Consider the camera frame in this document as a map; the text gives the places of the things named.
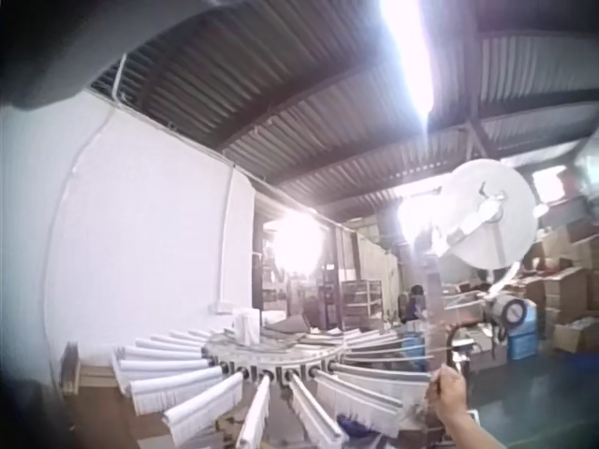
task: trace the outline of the brush strip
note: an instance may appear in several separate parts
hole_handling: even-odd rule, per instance
[[[194,369],[178,369],[171,371],[129,371],[127,372],[127,381],[131,384],[132,381],[143,381],[147,379],[158,379],[162,377],[178,376],[186,372],[194,371]]]
[[[189,334],[202,340],[209,340],[212,337],[212,333],[207,330],[189,329]]]
[[[383,343],[401,342],[397,334],[386,334],[377,337],[372,337],[366,340],[351,340],[347,343],[350,349],[363,348],[365,346],[374,346]]]
[[[343,344],[343,337],[326,334],[306,334],[299,339],[299,342],[304,344],[339,345]]]
[[[359,343],[350,342],[348,343],[348,348],[351,351],[356,350],[370,350],[374,349],[375,346],[386,346],[392,347],[394,344],[401,344],[405,339],[400,339],[397,335],[390,335],[388,337],[381,337],[375,340],[361,341]]]
[[[198,351],[200,353],[202,351],[202,348],[200,346],[185,346],[182,344],[164,343],[162,341],[155,341],[149,339],[136,339],[135,345],[139,348],[161,349],[163,351]]]
[[[176,337],[171,337],[170,335],[152,335],[150,340],[161,341],[163,343],[180,344],[181,346],[189,346],[191,348],[203,348],[205,344],[203,341],[178,339]]]
[[[424,400],[426,390],[429,386],[426,382],[402,382],[386,379],[373,379],[372,377],[357,376],[338,372],[337,377],[342,381],[360,386],[381,395],[390,396],[400,400],[404,405],[421,403]]]
[[[374,349],[374,350],[368,350],[368,351],[349,351],[347,354],[348,355],[379,355],[379,354],[386,354],[386,353],[400,353],[401,351],[410,351],[410,350],[414,350],[414,349],[423,349],[426,348],[425,344],[419,344],[419,345],[415,345],[415,346],[398,346],[395,348],[387,348],[387,349]]]
[[[127,371],[175,371],[197,370],[210,366],[210,360],[121,360],[121,370]]]
[[[266,419],[269,417],[270,377],[264,376],[256,390],[250,410],[237,439],[238,449],[258,449]]]
[[[301,351],[307,351],[308,353],[318,353],[321,351],[327,351],[328,349],[330,349],[329,345],[318,345],[318,344],[311,344],[311,343],[298,343],[295,344],[293,346],[294,349],[298,349]]]
[[[314,379],[318,384],[318,399],[328,404],[335,415],[344,414],[367,428],[397,437],[403,416],[399,400],[341,381],[323,371],[318,371]]]
[[[193,349],[191,351],[164,351],[125,346],[124,358],[136,360],[199,360],[202,358],[202,354]]]
[[[344,354],[345,357],[363,357],[363,356],[382,356],[385,357],[387,355],[397,355],[397,353],[400,353],[401,351],[405,351],[402,348],[393,348],[393,349],[379,349],[379,350],[373,350],[373,351],[355,351],[355,352],[347,352]]]
[[[121,391],[121,394],[123,396],[127,396],[127,394],[128,394],[127,387],[129,386],[129,382],[127,381],[127,378],[123,373],[123,370],[121,368],[121,364],[120,364],[120,361],[118,359],[116,352],[112,353],[112,355],[110,357],[110,363],[112,365],[112,370],[114,371],[114,377],[116,378],[116,383],[119,385],[119,390]]]
[[[423,360],[431,360],[432,355],[418,355],[415,357],[380,357],[380,358],[368,358],[368,357],[352,357],[345,355],[343,362],[348,363],[395,363],[395,362],[417,362]]]
[[[167,410],[163,421],[179,446],[241,402],[243,373],[237,372],[203,393]]]
[[[387,340],[382,343],[375,341],[374,343],[360,344],[360,346],[351,346],[349,351],[352,353],[361,353],[363,351],[391,350],[401,348],[406,339]]]
[[[338,372],[346,372],[348,374],[356,374],[358,376],[372,377],[374,379],[387,379],[390,381],[406,381],[406,382],[430,382],[431,374],[429,372],[416,371],[389,371],[387,369],[373,369],[354,367],[343,363],[333,362],[330,368],[336,374]]]
[[[196,337],[194,335],[191,335],[189,332],[181,332],[180,330],[171,330],[168,334],[175,339],[181,339],[181,340],[195,341],[195,342],[200,342],[200,343],[202,343],[206,340],[201,337]]]
[[[359,346],[359,345],[363,345],[363,344],[373,344],[375,341],[380,341],[380,340],[393,340],[393,339],[397,339],[397,335],[396,334],[375,334],[375,335],[367,335],[365,337],[361,337],[361,338],[357,338],[357,339],[351,339],[347,345],[348,346]]]
[[[319,449],[341,449],[346,440],[339,425],[312,396],[301,379],[293,374],[289,384],[293,392],[291,407],[301,421],[310,441]]]
[[[129,385],[137,415],[162,412],[221,382],[220,367],[168,377],[132,381]]]
[[[354,331],[350,330],[348,334],[347,333],[343,334],[345,339],[348,341],[364,340],[364,339],[367,339],[367,338],[375,336],[375,335],[381,335],[381,332],[378,330],[369,330],[367,332],[360,332],[359,329],[354,329]]]

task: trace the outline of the blue container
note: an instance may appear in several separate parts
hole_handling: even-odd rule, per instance
[[[510,360],[537,355],[539,352],[539,337],[536,329],[528,334],[510,335],[507,339],[507,356]]]
[[[520,326],[516,327],[515,329],[512,329],[508,332],[508,335],[510,337],[516,337],[517,335],[525,335],[525,334],[530,334],[532,332],[537,332],[537,325],[536,325],[536,305],[528,300],[525,299],[526,301],[526,318],[524,319],[524,323],[522,323]]]
[[[424,338],[420,335],[412,332],[406,332],[405,334],[403,334],[403,337],[405,338],[402,347],[403,348],[412,348],[416,346],[416,349],[408,349],[408,350],[402,350],[402,356],[403,357],[421,357],[423,355],[425,355],[425,341]],[[427,370],[427,363],[426,360],[413,360],[412,362],[410,362],[412,366],[414,366],[417,370],[419,371],[426,371]]]

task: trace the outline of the fluorescent light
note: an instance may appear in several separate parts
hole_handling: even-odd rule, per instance
[[[433,228],[432,230],[431,243],[432,250],[435,254],[437,254],[437,257],[441,257],[443,254],[449,251],[449,244],[447,243],[446,238],[441,235],[441,231],[439,231],[439,228],[437,227]]]
[[[421,232],[431,227],[431,214],[435,210],[437,195],[406,198],[397,209],[403,236],[414,241]]]
[[[383,20],[395,40],[414,106],[427,117],[434,103],[429,52],[424,41],[418,0],[380,0]]]
[[[322,252],[323,234],[309,215],[290,213],[278,224],[274,236],[274,261],[289,273],[309,274]]]

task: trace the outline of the circular metal plate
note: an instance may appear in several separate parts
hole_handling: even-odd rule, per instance
[[[472,267],[504,268],[524,257],[534,242],[537,228],[533,192],[513,168],[480,159],[456,168],[439,195],[435,222],[442,235],[446,235],[476,211],[485,196],[499,193],[505,194],[506,200],[496,223],[483,224],[451,248],[453,254]]]
[[[526,320],[526,303],[519,298],[509,301],[502,313],[502,321],[507,329],[514,329]]]

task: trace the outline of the person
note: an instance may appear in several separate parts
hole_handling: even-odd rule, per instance
[[[427,400],[458,449],[505,448],[468,413],[466,381],[454,369],[444,364],[432,375]]]
[[[416,284],[410,288],[410,297],[405,308],[405,321],[413,321],[422,318],[422,312],[426,309],[426,299],[422,285]]]

